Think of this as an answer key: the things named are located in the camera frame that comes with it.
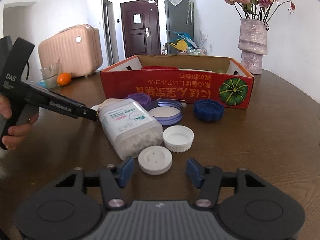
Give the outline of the person's left hand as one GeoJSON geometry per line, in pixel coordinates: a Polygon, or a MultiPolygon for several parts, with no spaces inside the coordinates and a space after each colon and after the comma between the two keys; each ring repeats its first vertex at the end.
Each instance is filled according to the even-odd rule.
{"type": "MultiPolygon", "coordinates": [[[[10,101],[7,97],[3,95],[1,95],[1,116],[6,119],[11,118],[12,116],[10,101]]],[[[38,120],[38,118],[39,118],[39,109],[37,109],[35,115],[28,118],[26,123],[18,126],[11,126],[8,129],[9,135],[4,136],[2,139],[2,142],[6,150],[9,150],[9,151],[15,150],[17,146],[30,133],[32,129],[32,125],[38,120]]]]}

